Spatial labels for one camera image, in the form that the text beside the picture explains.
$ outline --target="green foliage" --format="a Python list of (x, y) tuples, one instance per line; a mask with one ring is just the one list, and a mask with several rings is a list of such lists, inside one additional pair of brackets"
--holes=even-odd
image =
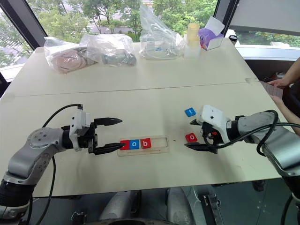
[(154, 13), (175, 32), (183, 35), (189, 23), (204, 27), (214, 14), (217, 0), (154, 0)]
[(50, 13), (51, 10), (57, 10), (61, 15), (67, 13), (62, 0), (27, 0), (27, 2), (36, 14)]
[[(101, 26), (109, 26), (107, 20), (101, 21), (100, 24), (101, 24)], [(125, 21), (122, 21), (122, 20), (111, 20), (110, 24), (113, 27), (125, 27), (125, 26), (127, 26), (127, 23)]]
[(158, 16), (162, 16), (166, 9), (176, 13), (181, 13), (183, 10), (183, 4), (181, 0), (154, 0), (153, 9), (155, 15)]
[(52, 9), (40, 12), (37, 17), (49, 36), (65, 41), (79, 43), (83, 33), (88, 31), (88, 19), (77, 12), (61, 15), (56, 9)]
[(82, 0), (67, 0), (67, 3), (72, 7), (74, 12), (82, 12), (83, 1)]
[(141, 0), (123, 0), (121, 4), (122, 19), (126, 20), (126, 24), (133, 28), (134, 42), (139, 42), (142, 31), (140, 19), (140, 4)]
[(14, 55), (12, 53), (6, 54), (0, 50), (0, 67), (7, 67), (14, 61)]
[(300, 37), (273, 34), (267, 32), (256, 31), (235, 31), (239, 36), (239, 42), (242, 45), (270, 45), (271, 41), (283, 42), (289, 44), (291, 47), (300, 47)]
[(140, 42), (141, 33), (137, 33), (136, 36), (135, 36), (135, 34), (133, 32), (128, 31), (127, 35), (132, 38), (133, 42)]
[(15, 52), (15, 55), (13, 55), (0, 51), (1, 67), (9, 66), (13, 63), (15, 57), (28, 56), (32, 53), (32, 49), (27, 42), (2, 12), (0, 13), (0, 47), (12, 49)]
[(108, 27), (111, 28), (111, 32), (113, 33), (114, 25), (111, 23), (112, 15), (115, 13), (117, 9), (120, 9), (120, 1), (118, 0), (78, 0), (79, 4), (82, 4), (83, 13), (89, 18), (98, 21), (99, 32), (100, 29), (100, 15), (103, 15), (107, 19)]
[(179, 14), (170, 9), (164, 10), (161, 19), (167, 27), (181, 35), (187, 31), (189, 23), (197, 23), (197, 20), (190, 13)]

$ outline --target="plastic bag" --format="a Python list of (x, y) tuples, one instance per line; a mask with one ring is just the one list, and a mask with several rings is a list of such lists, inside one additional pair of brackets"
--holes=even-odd
[(87, 57), (109, 66), (134, 66), (132, 39), (125, 34), (84, 34), (80, 45), (87, 46)]
[(141, 56), (146, 59), (172, 60), (182, 55), (183, 38), (170, 30), (147, 6), (140, 5), (142, 24)]
[(86, 46), (62, 41), (55, 37), (45, 37), (45, 57), (51, 68), (65, 74), (73, 70), (81, 69), (95, 61), (87, 58)]

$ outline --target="wire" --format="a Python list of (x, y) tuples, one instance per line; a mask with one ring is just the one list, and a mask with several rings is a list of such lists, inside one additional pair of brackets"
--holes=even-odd
[(195, 214), (195, 208), (196, 208), (197, 203), (201, 203), (201, 201), (199, 201), (199, 200), (195, 201), (194, 206), (193, 206), (193, 215)]
[(263, 152), (261, 152), (261, 147), (262, 145), (264, 144), (264, 142), (270, 137), (270, 135), (272, 134), (272, 132), (274, 131), (275, 129), (275, 125), (277, 124), (278, 122), (278, 113), (275, 111), (275, 110), (267, 110), (266, 112), (270, 112), (270, 113), (273, 113), (274, 114), (274, 120), (273, 120), (273, 123), (270, 127), (270, 129), (268, 130), (268, 132), (266, 133), (266, 135), (262, 138), (262, 140), (257, 144), (257, 147), (256, 147), (256, 151), (258, 154), (260, 154), (261, 156), (265, 156), (265, 154)]
[(285, 203), (285, 207), (283, 208), (282, 215), (281, 215), (280, 225), (285, 225), (286, 213), (287, 213), (287, 210), (288, 210), (288, 208), (291, 204), (292, 199), (293, 199), (293, 196), (290, 195), (289, 198), (287, 199), (286, 203)]
[(192, 190), (192, 186), (189, 186), (189, 191), (188, 191), (187, 197), (189, 197), (189, 195), (191, 194), (191, 190)]
[(197, 196), (197, 194), (196, 194), (196, 192), (195, 192), (195, 187), (194, 187), (194, 186), (193, 186), (193, 192), (194, 192), (195, 198), (196, 198), (198, 201), (200, 201), (199, 198), (198, 198), (198, 196)]
[[(270, 128), (272, 125), (271, 124), (268, 124), (268, 125), (264, 125), (264, 126), (261, 126), (261, 127), (258, 127), (256, 129), (253, 129), (251, 131), (249, 131), (248, 133), (245, 133), (244, 135), (240, 136), (240, 137), (237, 137), (235, 139), (233, 139), (232, 141), (226, 143), (226, 144), (222, 144), (222, 145), (212, 145), (208, 142), (207, 140), (207, 137), (204, 137), (204, 142), (206, 145), (208, 145), (209, 147), (211, 148), (215, 148), (215, 149), (223, 149), (223, 148), (226, 148), (236, 142), (239, 142), (241, 140), (243, 140), (244, 138), (258, 132), (258, 131), (261, 131), (261, 130), (264, 130), (266, 128)], [(289, 127), (296, 127), (296, 128), (300, 128), (300, 125), (299, 124), (296, 124), (296, 123), (277, 123), (275, 125), (275, 127), (278, 127), (278, 126), (289, 126)]]
[[(73, 106), (77, 106), (78, 109), (82, 109), (83, 108), (82, 104), (70, 104), (70, 105), (66, 105), (66, 106), (60, 108), (59, 110), (57, 110), (55, 113), (53, 113), (42, 127), (45, 128), (48, 125), (48, 123), (53, 119), (53, 117), (56, 116), (58, 113), (60, 113), (62, 110), (66, 109), (66, 108), (73, 107)], [(56, 163), (55, 163), (54, 156), (52, 157), (52, 162), (53, 162), (53, 176), (52, 176), (52, 182), (51, 182), (51, 187), (50, 187), (50, 193), (49, 193), (48, 201), (47, 201), (46, 207), (44, 209), (44, 212), (41, 215), (40, 219), (38, 220), (37, 225), (40, 225), (41, 222), (43, 221), (43, 219), (44, 219), (44, 217), (45, 217), (45, 215), (46, 215), (46, 213), (48, 211), (48, 208), (49, 208), (49, 205), (50, 205), (50, 201), (51, 201), (51, 197), (52, 197), (52, 192), (53, 192), (54, 182), (55, 182), (55, 174), (56, 174)], [(32, 198), (30, 198), (30, 202), (29, 202), (29, 212), (30, 212), (30, 209), (32, 209), (32, 205), (33, 205), (33, 202), (31, 200), (32, 200)], [(30, 217), (29, 217), (29, 213), (28, 213), (27, 224), (29, 224), (29, 221), (30, 221)]]
[(43, 214), (41, 215), (40, 219), (38, 220), (37, 222), (37, 225), (40, 225), (42, 220), (44, 219), (47, 211), (48, 211), (48, 208), (49, 208), (49, 205), (50, 205), (50, 201), (51, 201), (51, 197), (52, 197), (52, 192), (53, 192), (53, 188), (54, 188), (54, 181), (55, 181), (55, 173), (56, 173), (56, 163), (55, 163), (55, 159), (54, 159), (54, 156), (52, 157), (52, 162), (53, 162), (53, 176), (52, 176), (52, 183), (51, 183), (51, 188), (50, 188), (50, 193), (49, 193), (49, 197), (48, 197), (48, 201), (47, 201), (47, 205), (44, 209), (44, 212)]
[(46, 123), (42, 127), (45, 128), (48, 125), (48, 123), (53, 119), (53, 117), (56, 116), (58, 113), (60, 113), (62, 110), (69, 108), (69, 107), (73, 107), (73, 106), (77, 106), (80, 109), (82, 109), (82, 107), (83, 107), (82, 104), (66, 105), (66, 106), (60, 108), (59, 110), (57, 110), (55, 113), (53, 113), (52, 116), (49, 117), (49, 119), (46, 121)]
[(32, 214), (32, 204), (33, 204), (33, 197), (31, 195), (30, 199), (29, 199), (29, 211), (28, 211), (28, 216), (27, 216), (27, 225), (29, 225), (29, 221), (30, 221), (31, 214)]

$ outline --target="hand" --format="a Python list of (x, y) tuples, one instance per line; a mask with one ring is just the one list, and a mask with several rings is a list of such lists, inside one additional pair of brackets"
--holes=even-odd
[(281, 98), (274, 96), (274, 95), (270, 95), (270, 97), (272, 98), (274, 103), (277, 105), (277, 107), (284, 104)]
[(273, 85), (274, 87), (284, 89), (290, 83), (289, 83), (288, 80), (282, 78), (282, 79), (277, 79), (277, 80), (274, 80), (274, 81), (270, 81), (270, 82), (268, 82), (268, 84)]

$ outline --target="table seam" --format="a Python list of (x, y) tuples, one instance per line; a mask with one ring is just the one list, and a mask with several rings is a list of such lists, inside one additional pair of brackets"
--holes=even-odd
[(216, 85), (228, 85), (228, 84), (241, 84), (241, 83), (258, 83), (259, 80), (250, 82), (231, 82), (231, 83), (215, 83), (215, 84), (200, 84), (189, 86), (176, 86), (176, 87), (162, 87), (162, 88), (141, 88), (141, 89), (127, 89), (127, 90), (96, 90), (96, 91), (80, 91), (80, 92), (68, 92), (68, 93), (53, 93), (53, 94), (33, 94), (33, 95), (15, 95), (15, 97), (34, 97), (34, 96), (49, 96), (49, 95), (66, 95), (66, 94), (84, 94), (84, 93), (103, 93), (103, 92), (121, 92), (121, 91), (135, 91), (135, 90), (159, 90), (159, 89), (171, 89), (171, 88), (190, 88), (190, 87), (203, 87), (203, 86), (216, 86)]

